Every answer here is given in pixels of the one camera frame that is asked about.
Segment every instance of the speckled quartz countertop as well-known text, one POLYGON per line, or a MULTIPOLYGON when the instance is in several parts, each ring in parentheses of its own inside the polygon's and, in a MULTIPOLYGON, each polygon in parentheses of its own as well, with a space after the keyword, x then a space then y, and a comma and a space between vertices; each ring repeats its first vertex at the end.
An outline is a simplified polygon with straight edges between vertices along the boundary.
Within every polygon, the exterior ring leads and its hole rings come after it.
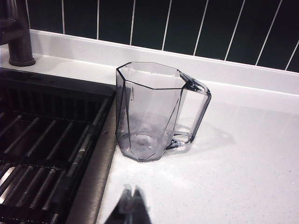
MULTIPOLYGON (((32 32, 33 45, 37 39, 46 46, 48 38, 62 43, 68 40, 32 32)), ((116 149, 98 224, 105 222, 127 184, 142 190, 153 224, 299 223, 298 73, 199 57, 194 61, 179 54, 143 52, 146 50, 73 37, 68 41, 88 45, 85 50, 103 48, 102 53, 110 53, 106 58, 116 57, 118 65, 157 61, 177 67, 203 79, 212 93, 191 145, 167 151, 160 160, 148 163, 126 158, 116 149), (203 78, 203 71, 195 65, 204 67, 203 78)), ((115 83, 117 63, 107 63, 106 58, 85 61, 82 54, 86 53, 72 44, 69 58, 58 50, 34 46, 36 65, 23 70, 115 83)), ((2 48, 1 52, 1 67, 16 69, 7 63, 7 50, 2 48)))

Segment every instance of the white grout line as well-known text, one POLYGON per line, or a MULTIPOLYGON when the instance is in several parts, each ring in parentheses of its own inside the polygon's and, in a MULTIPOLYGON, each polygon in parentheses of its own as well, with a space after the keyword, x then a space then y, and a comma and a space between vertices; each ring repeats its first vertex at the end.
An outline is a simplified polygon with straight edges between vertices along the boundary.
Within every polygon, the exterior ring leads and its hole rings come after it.
POLYGON ((206 6, 205 6, 205 10, 204 10, 204 14, 202 15, 202 19, 201 19, 201 24, 200 24, 200 28, 199 28, 199 32, 197 35, 197 40, 196 40, 196 44, 195 44, 195 48, 194 48, 194 52, 193 52, 193 56, 196 53, 196 49, 197 49, 197 45, 198 45, 198 41, 199 41, 199 37, 200 37, 200 33, 201 33, 201 29, 202 29, 202 25, 204 24, 204 20, 205 20, 205 16, 206 16, 206 8, 207 8, 207 4, 208 4, 209 0, 206 0, 206 6))
POLYGON ((97 40, 99 39, 99 28, 100 28, 100 0, 98 0, 98 9, 97 9, 97 40))
POLYGON ((293 58, 293 56, 294 56, 294 54, 295 54, 295 51, 296 51, 296 49, 297 49, 297 47, 298 47, 298 44, 299 44, 299 40, 298 40, 298 42, 297 42, 297 44, 296 44, 296 46, 295 46, 295 49, 294 49, 294 51, 293 51, 293 53, 292 53, 292 55, 291 55, 291 57, 290 57, 290 60, 289 60, 288 64, 286 65, 285 70, 288 69, 288 67, 289 67, 289 65, 290 65, 290 63, 291 63, 291 60, 292 60, 292 58, 293 58))
POLYGON ((134 3, 133 3, 132 22, 131 22, 131 34, 130 34, 130 45, 132 45, 133 26, 134 26, 134 14, 135 14, 135 3, 136 3, 136 0, 134 0, 134 3))
POLYGON ((164 38, 163 38, 162 50, 164 50, 164 45, 165 45, 165 39, 166 39, 166 33, 167 33, 167 27, 168 27, 169 15, 170 15, 171 3, 172 3, 172 0, 169 1, 169 8, 168 8, 166 26, 165 26, 165 31, 164 31, 164 38))
POLYGON ((62 11, 62 33, 65 34, 64 29, 64 0, 61 0, 61 11, 62 11))
POLYGON ((278 7, 277 7, 277 9, 276 9, 276 13, 275 13, 275 15, 274 15, 274 17, 273 17, 273 20, 272 20, 271 26, 270 26, 270 28, 269 28, 269 30, 268 30, 268 33, 267 33, 267 35, 266 35, 266 38, 265 38, 265 41, 263 42, 262 49, 261 49, 261 51, 260 51, 260 54, 258 55, 258 58, 257 58, 257 60, 256 60, 256 65, 257 65, 258 61, 260 60, 260 57, 261 57, 261 55, 262 55, 262 52, 263 52, 263 48, 264 48, 264 47, 265 47, 265 45, 266 45, 266 42, 267 42, 268 36, 269 36, 269 34, 270 34, 270 32, 271 32, 271 29, 272 29, 273 23, 274 23, 274 21, 275 21, 275 18, 276 18, 276 16, 277 16, 277 13, 278 13, 278 11, 279 11, 279 8, 280 8, 280 5, 281 5, 281 2, 282 2, 282 0, 280 0, 280 2, 279 2, 279 5, 278 5, 278 7))
POLYGON ((31 29, 31 26, 30 26, 30 18, 29 18, 28 0, 26 0, 26 10, 27 10, 27 16, 28 16, 29 29, 31 29))
POLYGON ((238 27, 238 23, 239 23, 241 14, 242 14, 242 10, 243 10, 244 4, 245 4, 245 0, 244 0, 243 3, 242 3, 242 6, 241 6, 241 9, 240 9, 240 12, 239 12, 239 16, 238 16, 237 22, 236 22, 236 24, 235 24, 235 28, 234 28, 234 31, 233 31, 232 38, 230 39, 229 46, 228 46, 228 50, 227 50, 227 52, 226 52, 224 61, 226 61, 226 59, 227 59, 227 57, 228 57, 228 53, 229 53, 230 47, 231 47, 231 45, 232 45, 232 42, 233 42, 233 39, 234 39, 234 36, 235 36, 235 31, 237 30, 237 27, 238 27))

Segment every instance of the black drying rack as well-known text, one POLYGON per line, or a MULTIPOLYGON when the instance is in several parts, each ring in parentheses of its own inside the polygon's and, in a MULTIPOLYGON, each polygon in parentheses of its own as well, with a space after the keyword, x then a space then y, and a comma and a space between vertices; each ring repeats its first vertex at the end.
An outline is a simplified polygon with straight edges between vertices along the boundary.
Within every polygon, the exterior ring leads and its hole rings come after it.
POLYGON ((114 93, 0 68, 0 222, 65 222, 114 93))

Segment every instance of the clear plastic pitcher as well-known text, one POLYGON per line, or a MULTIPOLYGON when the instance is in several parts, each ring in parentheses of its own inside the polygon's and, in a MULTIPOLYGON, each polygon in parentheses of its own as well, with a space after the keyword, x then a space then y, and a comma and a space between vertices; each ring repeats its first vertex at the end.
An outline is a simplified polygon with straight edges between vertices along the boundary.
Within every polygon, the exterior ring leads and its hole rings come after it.
POLYGON ((210 100, 204 84, 175 68, 142 62, 117 68, 116 139, 123 155, 153 161, 190 144, 210 100), (185 100, 188 93, 195 95, 185 100))

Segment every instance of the dark faucet base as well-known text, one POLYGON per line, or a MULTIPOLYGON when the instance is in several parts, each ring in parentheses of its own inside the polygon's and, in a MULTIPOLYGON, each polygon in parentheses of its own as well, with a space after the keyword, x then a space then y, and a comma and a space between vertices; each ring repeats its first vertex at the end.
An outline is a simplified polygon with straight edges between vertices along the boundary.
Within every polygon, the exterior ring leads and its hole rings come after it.
POLYGON ((16 61, 9 59, 9 63, 14 66, 25 67, 25 66, 34 65, 36 63, 36 61, 34 59, 32 59, 31 61, 28 61, 28 62, 16 62, 16 61))

